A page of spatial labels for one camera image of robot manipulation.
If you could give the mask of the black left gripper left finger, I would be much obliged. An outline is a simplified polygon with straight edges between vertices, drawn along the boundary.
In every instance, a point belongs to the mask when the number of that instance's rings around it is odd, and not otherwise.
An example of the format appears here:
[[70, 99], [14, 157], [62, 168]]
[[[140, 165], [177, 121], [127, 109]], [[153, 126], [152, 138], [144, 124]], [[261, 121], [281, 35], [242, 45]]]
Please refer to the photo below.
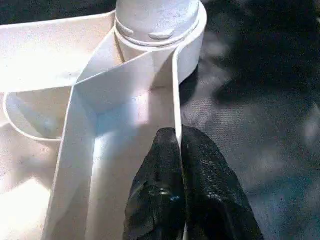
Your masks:
[[186, 197], [174, 128], [161, 128], [136, 173], [125, 208], [124, 240], [181, 240]]

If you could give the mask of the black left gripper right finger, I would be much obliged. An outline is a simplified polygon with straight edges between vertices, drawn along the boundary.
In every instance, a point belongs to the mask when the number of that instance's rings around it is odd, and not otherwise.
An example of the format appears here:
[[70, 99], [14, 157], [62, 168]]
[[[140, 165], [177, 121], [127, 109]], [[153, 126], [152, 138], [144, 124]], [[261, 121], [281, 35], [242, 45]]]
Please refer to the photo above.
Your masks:
[[192, 240], [264, 238], [237, 175], [213, 140], [183, 126], [181, 160]]

